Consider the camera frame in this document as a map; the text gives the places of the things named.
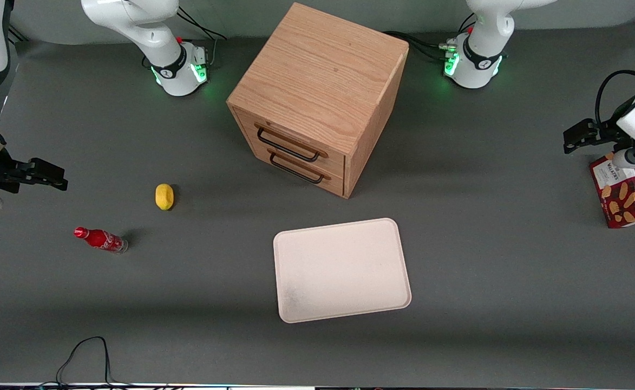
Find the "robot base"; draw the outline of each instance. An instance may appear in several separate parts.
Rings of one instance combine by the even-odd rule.
[[[468,36],[468,33],[463,32],[454,38],[448,39],[447,43],[455,44],[456,47],[461,48]],[[474,62],[464,54],[463,50],[457,50],[445,63],[443,74],[453,79],[461,87],[477,89],[488,84],[492,77],[497,74],[501,61],[502,56],[495,64],[489,63],[487,69],[479,70],[476,69]]]
[[[156,76],[156,82],[171,96],[189,95],[208,80],[204,47],[196,47],[189,42],[183,42],[181,46],[187,52],[187,63],[177,72],[173,79],[159,77],[152,68],[152,72]]]

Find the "yellow lemon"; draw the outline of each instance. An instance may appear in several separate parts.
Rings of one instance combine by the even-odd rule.
[[[167,184],[159,184],[156,187],[156,205],[161,210],[169,210],[173,207],[173,188]]]

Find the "bottle cap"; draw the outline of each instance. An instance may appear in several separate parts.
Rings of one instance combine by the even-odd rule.
[[[87,238],[88,236],[89,236],[89,229],[85,227],[80,226],[74,230],[74,237],[84,239],[84,238]]]

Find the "wooden cabinet top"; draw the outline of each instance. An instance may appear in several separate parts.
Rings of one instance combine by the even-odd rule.
[[[228,103],[352,155],[408,49],[294,3]]]

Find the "red box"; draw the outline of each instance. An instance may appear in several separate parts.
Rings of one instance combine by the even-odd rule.
[[[589,165],[608,227],[635,225],[635,170],[618,168],[609,153]]]

